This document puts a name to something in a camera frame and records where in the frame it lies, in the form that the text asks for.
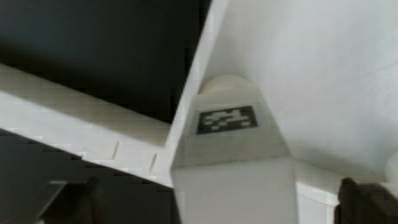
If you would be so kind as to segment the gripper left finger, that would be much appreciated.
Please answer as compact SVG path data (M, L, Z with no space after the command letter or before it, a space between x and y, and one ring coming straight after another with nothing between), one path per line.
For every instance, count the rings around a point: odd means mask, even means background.
M105 196L98 178L83 182L53 180L37 212L43 224L106 224Z

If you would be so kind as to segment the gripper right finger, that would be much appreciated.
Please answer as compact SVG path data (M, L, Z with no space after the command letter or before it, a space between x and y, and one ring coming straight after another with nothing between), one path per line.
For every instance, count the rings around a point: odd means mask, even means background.
M398 183L341 180L334 224L398 224Z

